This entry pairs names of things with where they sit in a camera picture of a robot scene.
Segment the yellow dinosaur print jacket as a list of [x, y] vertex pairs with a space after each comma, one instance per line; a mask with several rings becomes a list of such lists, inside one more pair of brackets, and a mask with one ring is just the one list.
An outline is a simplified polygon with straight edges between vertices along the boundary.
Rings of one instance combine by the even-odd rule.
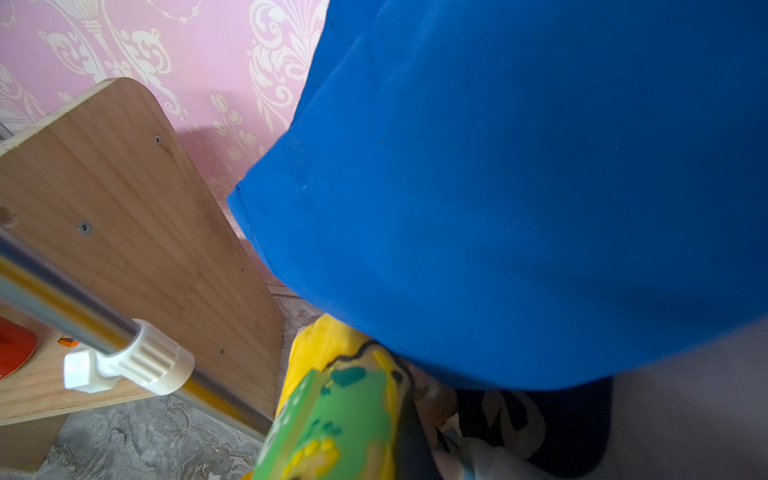
[[454, 391], [328, 314], [291, 345], [249, 479], [472, 479], [443, 427]]

